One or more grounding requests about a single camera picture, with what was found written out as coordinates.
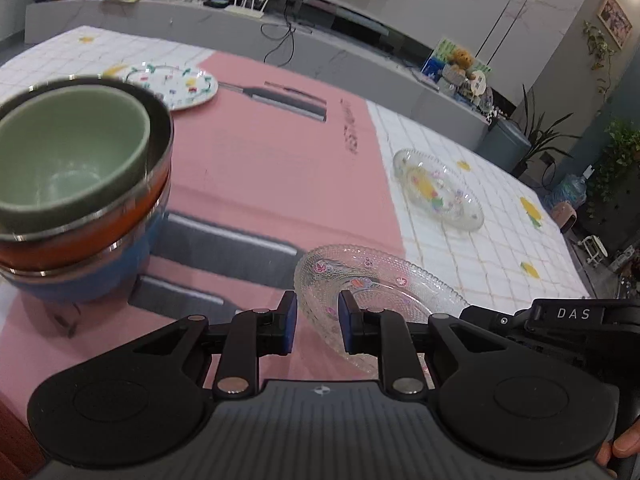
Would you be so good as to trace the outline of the person's hand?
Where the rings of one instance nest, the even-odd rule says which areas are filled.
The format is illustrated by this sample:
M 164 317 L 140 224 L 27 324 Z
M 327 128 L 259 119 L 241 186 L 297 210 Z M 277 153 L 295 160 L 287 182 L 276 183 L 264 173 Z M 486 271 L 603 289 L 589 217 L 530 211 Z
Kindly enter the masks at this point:
M 629 429 L 617 437 L 613 442 L 605 441 L 602 443 L 600 450 L 596 455 L 596 463 L 602 467 L 606 467 L 612 457 L 627 458 L 635 456 L 639 451 L 640 419 L 637 419 Z

